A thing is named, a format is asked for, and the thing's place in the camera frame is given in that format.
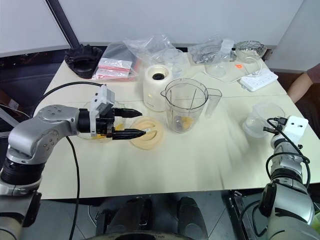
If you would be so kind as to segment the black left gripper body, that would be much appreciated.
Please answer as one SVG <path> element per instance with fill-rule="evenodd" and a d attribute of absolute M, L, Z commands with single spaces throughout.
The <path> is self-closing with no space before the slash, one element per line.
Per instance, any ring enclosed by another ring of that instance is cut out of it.
<path fill-rule="evenodd" d="M 100 114 L 96 119 L 96 133 L 106 138 L 116 138 L 116 129 L 114 127 L 117 110 L 111 108 L 107 113 Z"/>

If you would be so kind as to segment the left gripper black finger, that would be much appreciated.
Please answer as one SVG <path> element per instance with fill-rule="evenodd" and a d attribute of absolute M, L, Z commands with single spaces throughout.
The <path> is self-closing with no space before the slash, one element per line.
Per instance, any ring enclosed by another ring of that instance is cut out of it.
<path fill-rule="evenodd" d="M 114 108 L 114 116 L 122 118 L 136 118 L 143 114 L 132 108 Z"/>
<path fill-rule="evenodd" d="M 126 128 L 124 130 L 114 130 L 112 132 L 113 140 L 131 140 L 145 135 L 146 132 L 135 128 Z"/>

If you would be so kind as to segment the orange segments pile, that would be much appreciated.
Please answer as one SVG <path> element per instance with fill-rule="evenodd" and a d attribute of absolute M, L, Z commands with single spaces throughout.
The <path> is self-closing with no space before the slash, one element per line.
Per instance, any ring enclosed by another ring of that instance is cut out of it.
<path fill-rule="evenodd" d="M 114 128 L 116 131 L 122 131 L 125 129 L 126 120 L 124 118 L 116 118 L 113 125 L 114 125 Z M 96 136 L 91 136 L 89 134 L 89 137 L 88 137 L 88 139 L 90 139 L 90 140 L 103 140 L 105 138 L 106 137 L 101 134 L 97 134 Z"/>

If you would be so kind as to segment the cream round blender lid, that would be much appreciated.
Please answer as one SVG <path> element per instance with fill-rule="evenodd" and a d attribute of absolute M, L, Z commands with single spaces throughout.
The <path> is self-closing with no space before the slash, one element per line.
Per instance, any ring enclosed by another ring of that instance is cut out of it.
<path fill-rule="evenodd" d="M 158 146 L 165 132 L 163 125 L 157 119 L 146 116 L 139 117 L 131 128 L 145 132 L 143 136 L 130 140 L 135 147 L 142 150 L 151 150 Z"/>

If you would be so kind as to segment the white blender base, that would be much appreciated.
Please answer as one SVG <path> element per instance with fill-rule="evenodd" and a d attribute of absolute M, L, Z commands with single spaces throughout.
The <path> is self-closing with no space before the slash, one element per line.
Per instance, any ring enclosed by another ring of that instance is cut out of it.
<path fill-rule="evenodd" d="M 155 64 L 145 70 L 143 79 L 143 101 L 149 109 L 155 112 L 165 111 L 165 99 L 161 95 L 161 92 L 172 80 L 172 71 L 166 65 Z"/>

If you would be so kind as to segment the clear plastic blender jar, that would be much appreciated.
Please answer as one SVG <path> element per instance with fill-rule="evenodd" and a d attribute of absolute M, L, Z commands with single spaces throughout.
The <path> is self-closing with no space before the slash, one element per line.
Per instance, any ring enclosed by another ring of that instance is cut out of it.
<path fill-rule="evenodd" d="M 175 79 L 160 94 L 165 100 L 167 125 L 180 134 L 194 127 L 203 110 L 207 118 L 211 117 L 223 96 L 219 89 L 208 88 L 192 78 Z M 183 128 L 181 116 L 193 118 L 192 126 Z"/>

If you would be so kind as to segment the black round blender part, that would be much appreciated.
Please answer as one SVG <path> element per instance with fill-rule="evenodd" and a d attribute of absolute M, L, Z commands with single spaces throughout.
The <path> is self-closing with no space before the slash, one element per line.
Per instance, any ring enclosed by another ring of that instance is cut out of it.
<path fill-rule="evenodd" d="M 103 51 L 99 47 L 80 44 L 66 52 L 64 61 L 78 77 L 91 79 L 102 55 Z"/>

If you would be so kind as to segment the clear cup with white base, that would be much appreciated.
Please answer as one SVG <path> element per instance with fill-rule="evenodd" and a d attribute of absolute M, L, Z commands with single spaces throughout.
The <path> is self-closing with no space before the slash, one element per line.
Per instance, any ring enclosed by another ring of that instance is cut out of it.
<path fill-rule="evenodd" d="M 243 131 L 254 138 L 264 138 L 268 133 L 264 127 L 271 128 L 267 123 L 269 118 L 286 117 L 284 110 L 277 104 L 262 102 L 252 107 L 251 114 L 242 124 Z"/>

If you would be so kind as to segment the clear glass bowl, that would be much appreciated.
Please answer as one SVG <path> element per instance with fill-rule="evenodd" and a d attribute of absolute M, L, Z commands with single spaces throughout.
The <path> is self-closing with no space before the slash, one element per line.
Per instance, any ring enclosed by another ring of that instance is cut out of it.
<path fill-rule="evenodd" d="M 124 102 L 116 101 L 113 107 L 114 108 L 127 108 L 128 106 Z M 130 124 L 133 121 L 131 118 L 123 118 L 123 117 L 116 116 L 115 119 L 117 119 L 117 118 L 122 118 L 122 119 L 126 120 L 124 129 L 129 128 Z M 97 142 L 97 143 L 101 143 L 101 144 L 108 143 L 112 140 L 112 138 L 89 139 L 89 135 L 91 135 L 91 134 L 90 133 L 80 133 L 77 137 L 80 139 L 86 140 L 86 141 L 92 141 L 92 142 Z"/>

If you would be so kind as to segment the bag of pink packets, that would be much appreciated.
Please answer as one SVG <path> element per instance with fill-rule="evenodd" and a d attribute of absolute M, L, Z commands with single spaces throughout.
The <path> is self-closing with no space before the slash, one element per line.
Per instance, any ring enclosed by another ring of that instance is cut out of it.
<path fill-rule="evenodd" d="M 107 46 L 91 77 L 95 82 L 131 82 L 139 76 L 141 60 L 122 42 Z"/>

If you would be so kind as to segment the crumpled clear plastic bag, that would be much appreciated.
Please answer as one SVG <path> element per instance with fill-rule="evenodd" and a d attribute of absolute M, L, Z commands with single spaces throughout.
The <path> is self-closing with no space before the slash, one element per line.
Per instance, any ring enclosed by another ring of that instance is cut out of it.
<path fill-rule="evenodd" d="M 146 66 L 167 66 L 174 79 L 182 77 L 188 65 L 183 51 L 174 47 L 171 38 L 164 33 L 136 40 L 126 39 L 123 43 Z"/>

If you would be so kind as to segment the dark rounded shape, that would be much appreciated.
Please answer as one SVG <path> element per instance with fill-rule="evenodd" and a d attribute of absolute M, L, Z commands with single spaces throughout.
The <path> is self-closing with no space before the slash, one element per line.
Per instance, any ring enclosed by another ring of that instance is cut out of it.
<path fill-rule="evenodd" d="M 126 201 L 120 208 L 102 210 L 96 219 L 95 235 L 148 231 L 152 226 L 152 200 L 136 197 Z"/>
<path fill-rule="evenodd" d="M 196 201 L 184 196 L 177 205 L 177 232 L 194 240 L 208 238 L 208 232 L 201 210 Z"/>

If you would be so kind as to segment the plastic bag with dark parts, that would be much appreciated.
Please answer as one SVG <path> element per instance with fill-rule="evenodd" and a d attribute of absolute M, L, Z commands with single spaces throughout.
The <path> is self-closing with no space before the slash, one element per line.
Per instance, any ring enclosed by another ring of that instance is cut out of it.
<path fill-rule="evenodd" d="M 213 36 L 201 43 L 187 47 L 187 51 L 195 64 L 219 64 L 229 60 L 234 62 L 235 41 L 230 38 L 222 39 L 220 36 Z"/>

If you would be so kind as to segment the white power strip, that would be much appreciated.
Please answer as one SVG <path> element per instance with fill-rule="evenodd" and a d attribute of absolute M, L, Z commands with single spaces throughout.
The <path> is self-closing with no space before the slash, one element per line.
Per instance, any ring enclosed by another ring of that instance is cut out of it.
<path fill-rule="evenodd" d="M 255 92 L 267 85 L 275 82 L 278 76 L 270 71 L 268 68 L 262 68 L 260 71 L 253 72 L 250 75 L 243 76 L 239 83 L 249 92 Z"/>

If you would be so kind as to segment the glass bowl with foil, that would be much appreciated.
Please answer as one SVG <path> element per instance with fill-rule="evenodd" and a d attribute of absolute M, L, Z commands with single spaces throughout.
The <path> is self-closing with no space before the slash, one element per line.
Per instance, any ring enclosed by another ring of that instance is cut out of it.
<path fill-rule="evenodd" d="M 243 63 L 255 63 L 266 53 L 267 47 L 259 41 L 247 40 L 235 44 L 237 59 Z"/>

